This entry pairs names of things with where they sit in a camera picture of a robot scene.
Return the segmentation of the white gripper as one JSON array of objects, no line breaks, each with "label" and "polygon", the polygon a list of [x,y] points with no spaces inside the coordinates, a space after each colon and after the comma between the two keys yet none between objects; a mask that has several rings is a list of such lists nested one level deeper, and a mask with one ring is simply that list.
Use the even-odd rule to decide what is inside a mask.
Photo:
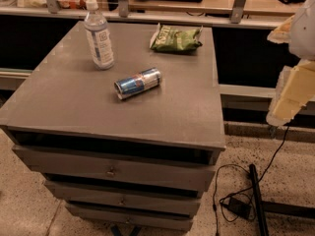
[{"label": "white gripper", "polygon": [[266,121],[272,126],[290,122],[315,95],[315,0],[306,0],[294,16],[267,36],[272,43],[289,43],[289,52],[301,59],[293,68],[284,66],[276,85]]}]

